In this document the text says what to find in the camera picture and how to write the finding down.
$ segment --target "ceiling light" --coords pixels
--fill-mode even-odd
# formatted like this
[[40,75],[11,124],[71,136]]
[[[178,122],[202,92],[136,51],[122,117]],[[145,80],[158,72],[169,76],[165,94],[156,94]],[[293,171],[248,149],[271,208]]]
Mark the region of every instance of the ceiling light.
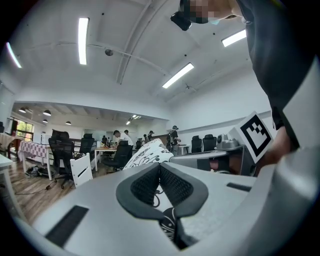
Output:
[[226,39],[223,39],[222,43],[223,43],[224,47],[227,47],[227,46],[229,46],[229,45],[231,45],[231,44],[233,44],[233,43],[235,43],[245,37],[247,37],[247,34],[246,34],[246,30],[244,29],[236,34],[233,34],[233,35],[227,37]]
[[177,81],[179,78],[183,77],[186,73],[188,73],[190,70],[194,68],[194,65],[189,63],[186,65],[183,69],[181,69],[178,73],[176,73],[168,82],[166,82],[162,87],[168,88],[170,85],[172,85],[175,81]]
[[89,18],[80,18],[78,26],[78,50],[81,65],[87,65],[87,31]]
[[26,109],[24,107],[20,108],[19,111],[22,113],[26,113]]
[[45,110],[45,111],[43,112],[43,114],[46,115],[46,116],[49,116],[49,117],[51,116],[51,112],[50,112],[50,110],[48,110],[48,109]]
[[16,55],[14,54],[14,51],[12,50],[11,48],[11,45],[9,42],[6,43],[6,48],[8,49],[10,55],[11,55],[11,58],[13,59],[14,63],[16,64],[16,66],[21,69],[22,66],[20,65],[19,61],[17,60],[17,57]]

